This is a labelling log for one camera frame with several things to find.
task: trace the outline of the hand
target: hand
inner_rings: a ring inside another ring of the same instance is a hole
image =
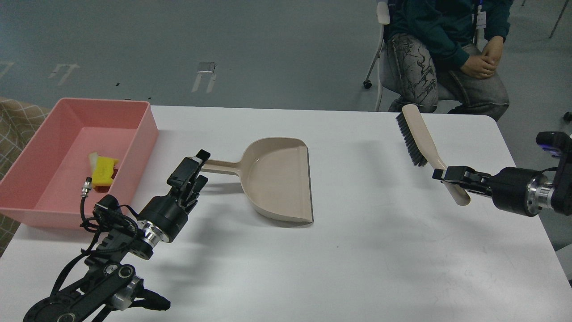
[[[495,70],[492,58],[487,56],[470,56],[461,66],[461,72],[480,80],[491,77],[495,74]]]
[[[501,61],[504,41],[503,37],[495,36],[488,41],[487,45],[483,49],[483,56],[490,57],[492,59],[492,64],[495,66],[498,66]]]

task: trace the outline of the yellow object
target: yellow object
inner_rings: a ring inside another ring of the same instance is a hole
[[[92,167],[92,184],[96,187],[109,187],[113,183],[113,168],[119,162],[117,159],[99,156],[97,152],[89,154]]]

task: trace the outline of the white table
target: white table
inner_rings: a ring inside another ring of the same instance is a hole
[[[237,177],[206,174],[174,243],[160,243],[150,261],[123,261],[171,309],[106,321],[572,321],[572,289],[539,218],[479,196],[457,206],[429,166],[412,165],[393,113],[154,106],[153,114],[160,135],[136,210],[164,195],[181,159],[201,148],[239,160],[251,142],[287,136],[309,148],[315,223],[266,219]],[[514,166],[491,119],[424,118],[449,165],[492,174]],[[21,321],[90,238],[21,226],[0,259],[0,320]],[[85,272],[78,264],[65,285]]]

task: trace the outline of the beige dustpan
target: beige dustpan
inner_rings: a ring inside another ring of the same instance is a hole
[[[239,162],[208,160],[202,170],[233,174],[258,213],[293,222],[313,222],[308,147],[291,138],[252,143]]]

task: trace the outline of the seated person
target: seated person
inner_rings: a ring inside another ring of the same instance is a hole
[[[496,69],[509,33],[512,3],[404,0],[389,26],[388,59],[401,95],[389,111],[415,104],[421,112],[433,113],[439,82],[462,103],[449,113],[488,115],[498,121],[509,107]],[[473,16],[479,17],[478,24]],[[475,29],[482,27],[488,41],[483,52],[472,43]]]

